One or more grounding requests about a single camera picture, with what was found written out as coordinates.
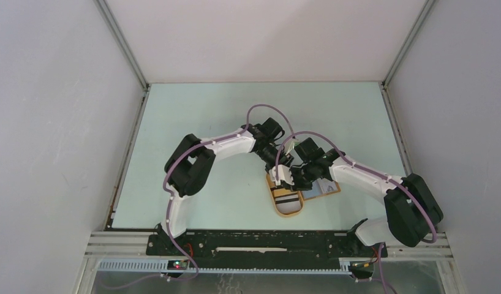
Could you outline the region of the orange leather card holder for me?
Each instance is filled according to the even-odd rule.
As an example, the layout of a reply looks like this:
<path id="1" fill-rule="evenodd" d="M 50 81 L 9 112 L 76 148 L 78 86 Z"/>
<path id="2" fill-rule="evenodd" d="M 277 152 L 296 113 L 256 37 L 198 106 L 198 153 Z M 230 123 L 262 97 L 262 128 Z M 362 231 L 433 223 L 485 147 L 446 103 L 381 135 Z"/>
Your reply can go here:
<path id="1" fill-rule="evenodd" d="M 335 181 L 328 181 L 327 179 L 318 179 L 312 183 L 310 190 L 301 192 L 304 201 L 313 200 L 320 197 L 326 197 L 339 193 L 341 188 Z"/>

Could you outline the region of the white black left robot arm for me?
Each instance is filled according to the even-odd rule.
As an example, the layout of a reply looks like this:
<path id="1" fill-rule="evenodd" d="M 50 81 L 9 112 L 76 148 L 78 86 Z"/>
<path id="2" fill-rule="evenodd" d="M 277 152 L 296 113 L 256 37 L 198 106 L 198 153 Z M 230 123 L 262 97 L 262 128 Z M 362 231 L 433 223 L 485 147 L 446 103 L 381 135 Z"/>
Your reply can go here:
<path id="1" fill-rule="evenodd" d="M 161 223 L 166 232 L 160 242 L 161 248 L 170 255 L 177 255 L 184 249 L 181 235 L 187 230 L 190 198 L 203 189 L 218 161 L 237 154 L 254 153 L 264 161 L 265 170 L 276 185 L 292 188 L 294 180 L 290 166 L 293 157 L 275 144 L 284 133 L 277 121 L 268 118 L 262 124 L 247 124 L 211 139 L 186 135 L 164 166 L 163 189 L 170 194 L 170 199 Z"/>

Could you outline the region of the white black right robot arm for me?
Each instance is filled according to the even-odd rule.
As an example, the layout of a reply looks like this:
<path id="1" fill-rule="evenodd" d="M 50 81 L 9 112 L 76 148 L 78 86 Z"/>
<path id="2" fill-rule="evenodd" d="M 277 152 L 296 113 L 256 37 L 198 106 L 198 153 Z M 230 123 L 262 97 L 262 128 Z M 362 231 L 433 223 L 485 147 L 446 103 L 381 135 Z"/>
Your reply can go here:
<path id="1" fill-rule="evenodd" d="M 351 185 L 375 199 L 385 215 L 366 219 L 352 228 L 347 248 L 362 256 L 373 245 L 396 240 L 407 247 L 437 241 L 436 226 L 443 212 L 425 180 L 416 173 L 397 176 L 363 165 L 333 146 L 324 151 L 307 138 L 295 146 L 303 161 L 299 167 L 277 164 L 270 174 L 291 190 L 306 190 L 318 179 Z"/>

